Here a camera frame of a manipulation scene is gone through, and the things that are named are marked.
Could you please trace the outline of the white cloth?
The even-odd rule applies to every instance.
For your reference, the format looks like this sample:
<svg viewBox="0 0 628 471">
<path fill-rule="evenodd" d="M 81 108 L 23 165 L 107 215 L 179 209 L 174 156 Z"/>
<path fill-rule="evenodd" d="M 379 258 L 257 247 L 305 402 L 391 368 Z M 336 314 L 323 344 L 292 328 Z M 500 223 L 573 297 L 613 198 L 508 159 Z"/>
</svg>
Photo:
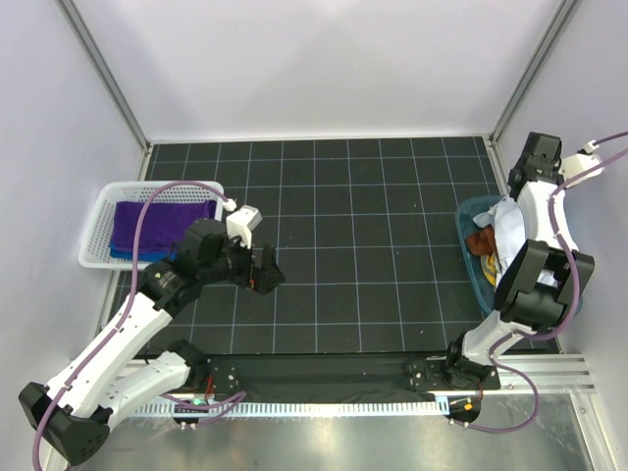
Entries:
<svg viewBox="0 0 628 471">
<path fill-rule="evenodd" d="M 482 230 L 487 227 L 494 230 L 496 242 L 494 287 L 496 288 L 526 241 L 522 211 L 511 197 L 504 196 L 489 210 L 475 215 L 472 221 Z"/>
</svg>

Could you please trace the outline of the purple towel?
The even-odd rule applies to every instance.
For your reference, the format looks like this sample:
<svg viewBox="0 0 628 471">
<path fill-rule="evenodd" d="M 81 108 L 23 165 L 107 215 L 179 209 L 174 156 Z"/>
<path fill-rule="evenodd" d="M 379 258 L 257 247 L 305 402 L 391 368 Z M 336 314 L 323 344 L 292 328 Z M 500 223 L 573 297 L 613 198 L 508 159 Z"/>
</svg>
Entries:
<svg viewBox="0 0 628 471">
<path fill-rule="evenodd" d="M 141 202 L 122 201 L 116 204 L 110 243 L 132 247 L 142 207 Z M 196 220 L 214 218 L 216 208 L 215 200 L 196 203 L 151 203 L 143 219 L 138 248 L 170 249 L 174 242 L 183 239 L 186 229 Z"/>
</svg>

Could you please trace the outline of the blue towel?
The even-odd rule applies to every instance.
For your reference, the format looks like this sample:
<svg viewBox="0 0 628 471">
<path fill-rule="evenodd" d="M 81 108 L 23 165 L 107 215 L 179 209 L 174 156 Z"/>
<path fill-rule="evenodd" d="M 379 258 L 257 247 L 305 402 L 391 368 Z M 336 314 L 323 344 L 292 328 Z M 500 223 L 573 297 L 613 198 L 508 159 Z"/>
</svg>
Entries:
<svg viewBox="0 0 628 471">
<path fill-rule="evenodd" d="M 149 250 L 139 248 L 137 252 L 138 262 L 152 263 L 165 258 L 170 253 L 170 250 Z M 110 243 L 110 256 L 117 259 L 132 260 L 132 247 L 131 246 L 119 246 L 114 242 Z"/>
</svg>

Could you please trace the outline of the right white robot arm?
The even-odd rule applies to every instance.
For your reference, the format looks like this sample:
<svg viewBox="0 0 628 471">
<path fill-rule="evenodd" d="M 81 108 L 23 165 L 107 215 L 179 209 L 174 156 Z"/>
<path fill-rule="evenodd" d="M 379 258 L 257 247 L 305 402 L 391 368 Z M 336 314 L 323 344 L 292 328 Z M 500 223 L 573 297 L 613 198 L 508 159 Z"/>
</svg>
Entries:
<svg viewBox="0 0 628 471">
<path fill-rule="evenodd" d="M 492 313 L 452 342 L 442 365 L 454 390 L 481 386 L 497 358 L 523 339 L 551 340 L 578 311 L 595 260 L 573 240 L 564 213 L 568 189 L 601 173 L 591 140 L 564 157 L 559 137 L 529 133 L 494 213 L 502 265 Z"/>
</svg>

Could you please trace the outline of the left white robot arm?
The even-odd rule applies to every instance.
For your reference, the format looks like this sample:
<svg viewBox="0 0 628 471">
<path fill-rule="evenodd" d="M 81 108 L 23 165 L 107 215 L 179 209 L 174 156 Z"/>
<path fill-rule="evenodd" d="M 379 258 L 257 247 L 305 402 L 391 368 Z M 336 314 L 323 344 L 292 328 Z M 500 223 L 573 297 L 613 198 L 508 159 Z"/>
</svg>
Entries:
<svg viewBox="0 0 628 471">
<path fill-rule="evenodd" d="M 223 222 L 199 219 L 185 232 L 175 257 L 146 266 L 114 318 L 62 372 L 45 384 L 30 382 L 19 403 L 35 431 L 33 467 L 41 443 L 71 466 L 83 464 L 131 413 L 153 398 L 182 388 L 204 388 L 209 364 L 187 340 L 171 343 L 155 360 L 120 379 L 127 364 L 151 339 L 194 303 L 209 285 L 228 282 L 267 294 L 286 277 L 276 249 L 265 244 L 254 260 L 252 233 L 261 216 L 250 206 Z"/>
</svg>

